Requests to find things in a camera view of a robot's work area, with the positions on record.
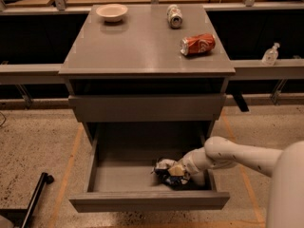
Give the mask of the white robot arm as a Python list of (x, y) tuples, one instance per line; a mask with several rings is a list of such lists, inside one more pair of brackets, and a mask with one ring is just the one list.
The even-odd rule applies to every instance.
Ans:
[(304, 142), (285, 149), (242, 145), (222, 137), (186, 153), (169, 168), (175, 183), (227, 162), (237, 162), (271, 179), (266, 228), (304, 228)]

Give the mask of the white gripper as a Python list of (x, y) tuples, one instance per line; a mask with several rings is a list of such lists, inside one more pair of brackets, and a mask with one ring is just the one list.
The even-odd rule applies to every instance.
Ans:
[(179, 160), (179, 163), (168, 169), (171, 176), (183, 177), (185, 171), (190, 175), (195, 175), (210, 167), (210, 159), (207, 157), (204, 148), (194, 149), (186, 153)]

